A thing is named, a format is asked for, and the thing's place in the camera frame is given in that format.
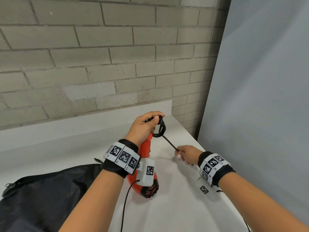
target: person's left hand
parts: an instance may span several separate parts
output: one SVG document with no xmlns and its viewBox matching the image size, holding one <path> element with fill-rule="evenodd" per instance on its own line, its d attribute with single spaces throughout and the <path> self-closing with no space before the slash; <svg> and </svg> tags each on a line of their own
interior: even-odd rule
<svg viewBox="0 0 309 232">
<path fill-rule="evenodd" d="M 126 135 L 125 139 L 133 142 L 138 147 L 140 147 L 141 143 L 148 138 L 150 132 L 154 133 L 155 126 L 159 122 L 158 116 L 165 117 L 165 115 L 160 111 L 151 111 L 144 115 L 141 115 L 136 118 L 136 120 L 131 125 L 131 128 Z M 145 123 L 146 119 L 150 119 L 154 116 L 154 118 Z"/>
</svg>

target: forearm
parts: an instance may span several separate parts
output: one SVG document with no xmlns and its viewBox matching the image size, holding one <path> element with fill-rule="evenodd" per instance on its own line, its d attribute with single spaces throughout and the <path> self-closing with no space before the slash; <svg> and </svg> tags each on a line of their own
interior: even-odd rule
<svg viewBox="0 0 309 232">
<path fill-rule="evenodd" d="M 59 232 L 107 232 L 124 179 L 102 170 Z"/>
<path fill-rule="evenodd" d="M 219 187 L 254 232 L 309 231 L 289 211 L 234 172 L 224 175 Z"/>
</svg>

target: black bag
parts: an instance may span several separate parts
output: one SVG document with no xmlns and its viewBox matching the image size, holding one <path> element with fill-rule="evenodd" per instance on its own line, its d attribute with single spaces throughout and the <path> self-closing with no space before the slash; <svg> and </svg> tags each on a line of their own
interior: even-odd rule
<svg viewBox="0 0 309 232">
<path fill-rule="evenodd" d="M 8 184 L 0 201 L 0 232 L 57 232 L 101 170 L 102 164 L 80 165 Z"/>
</svg>

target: person's left forearm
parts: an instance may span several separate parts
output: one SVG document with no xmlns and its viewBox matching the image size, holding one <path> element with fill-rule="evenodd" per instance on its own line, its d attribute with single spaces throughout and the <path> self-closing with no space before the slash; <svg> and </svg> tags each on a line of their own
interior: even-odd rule
<svg viewBox="0 0 309 232">
<path fill-rule="evenodd" d="M 118 174 L 102 170 L 59 232 L 107 232 L 123 182 Z"/>
</svg>

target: brick wall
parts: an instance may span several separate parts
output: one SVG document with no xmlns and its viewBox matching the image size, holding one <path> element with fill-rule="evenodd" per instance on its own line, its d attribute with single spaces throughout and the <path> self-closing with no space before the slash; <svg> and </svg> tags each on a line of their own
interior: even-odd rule
<svg viewBox="0 0 309 232">
<path fill-rule="evenodd" d="M 0 0 L 0 127 L 172 99 L 194 134 L 229 4 Z"/>
</svg>

